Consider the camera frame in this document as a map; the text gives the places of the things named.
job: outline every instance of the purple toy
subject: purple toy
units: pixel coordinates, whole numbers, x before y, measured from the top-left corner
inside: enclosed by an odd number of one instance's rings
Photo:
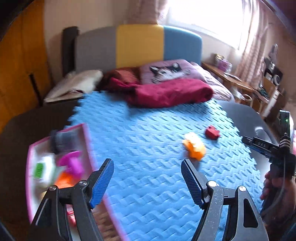
[[[218,69],[230,73],[231,69],[232,69],[232,64],[229,63],[226,59],[220,60],[219,61],[219,65],[218,65]]]
[[[79,158],[80,155],[81,151],[70,152],[59,160],[58,166],[67,166],[65,172],[75,176],[77,179],[80,179],[84,173],[84,168]]]

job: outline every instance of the blue headboard panel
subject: blue headboard panel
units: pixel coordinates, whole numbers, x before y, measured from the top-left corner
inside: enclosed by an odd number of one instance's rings
[[[202,38],[191,31],[164,26],[164,60],[185,59],[201,64]]]

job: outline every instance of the orange toy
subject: orange toy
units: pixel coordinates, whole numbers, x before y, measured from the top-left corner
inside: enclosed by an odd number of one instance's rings
[[[79,180],[76,180],[72,175],[62,172],[54,183],[59,189],[73,187]]]
[[[189,151],[189,156],[200,161],[206,154],[206,148],[201,139],[193,132],[185,134],[183,144]]]

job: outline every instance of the window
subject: window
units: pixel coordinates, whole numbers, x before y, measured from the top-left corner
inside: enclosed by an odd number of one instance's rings
[[[196,30],[239,47],[242,0],[170,0],[168,25]]]

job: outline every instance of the red toy block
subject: red toy block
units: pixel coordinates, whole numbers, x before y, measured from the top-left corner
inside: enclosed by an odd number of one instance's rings
[[[220,131],[216,130],[216,128],[212,125],[205,130],[206,137],[211,140],[217,140],[220,137],[219,133]]]

